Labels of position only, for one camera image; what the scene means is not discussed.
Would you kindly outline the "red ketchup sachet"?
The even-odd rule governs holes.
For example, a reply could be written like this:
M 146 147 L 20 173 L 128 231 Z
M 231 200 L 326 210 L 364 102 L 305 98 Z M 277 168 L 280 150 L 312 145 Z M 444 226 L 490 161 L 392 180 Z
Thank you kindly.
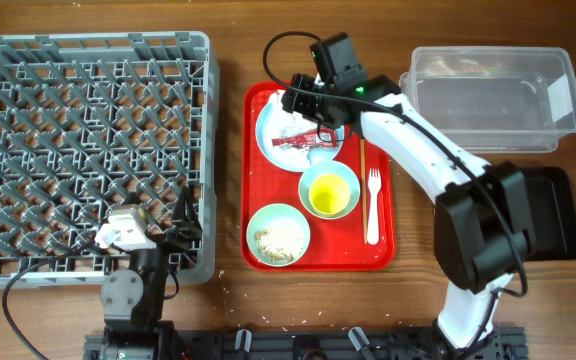
M 272 145 L 297 149 L 335 148 L 338 146 L 338 139 L 334 130 L 323 128 L 308 130 L 289 137 L 276 138 L 272 140 Z

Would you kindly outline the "light blue food bowl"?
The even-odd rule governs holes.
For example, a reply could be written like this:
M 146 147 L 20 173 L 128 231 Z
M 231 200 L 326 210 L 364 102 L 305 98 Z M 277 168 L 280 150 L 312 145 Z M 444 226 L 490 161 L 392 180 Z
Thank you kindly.
M 296 263 L 311 239 L 305 216 L 293 206 L 275 203 L 262 207 L 249 220 L 246 245 L 253 257 L 273 268 Z

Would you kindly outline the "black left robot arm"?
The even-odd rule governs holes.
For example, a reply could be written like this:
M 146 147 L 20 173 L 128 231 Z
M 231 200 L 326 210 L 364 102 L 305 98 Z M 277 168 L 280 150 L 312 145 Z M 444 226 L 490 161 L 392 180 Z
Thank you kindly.
M 189 249 L 203 231 L 194 210 L 192 191 L 184 186 L 174 206 L 173 229 L 150 235 L 149 214 L 131 193 L 111 211 L 95 236 L 103 247 L 117 247 L 129 255 L 126 269 L 110 273 L 102 283 L 104 334 L 97 348 L 86 340 L 86 359 L 189 359 L 191 350 L 171 321 L 162 319 L 167 279 L 177 281 L 169 262 L 172 253 Z

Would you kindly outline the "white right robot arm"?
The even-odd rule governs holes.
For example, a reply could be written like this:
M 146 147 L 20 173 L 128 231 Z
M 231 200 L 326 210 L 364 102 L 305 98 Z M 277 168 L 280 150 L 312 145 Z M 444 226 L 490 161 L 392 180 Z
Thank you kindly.
M 501 295 L 537 236 L 523 173 L 512 163 L 491 165 L 425 120 L 393 81 L 361 76 L 340 84 L 296 74 L 280 99 L 318 128 L 349 126 L 392 157 L 434 205 L 434 255 L 448 279 L 435 321 L 439 345 L 466 357 L 491 337 Z

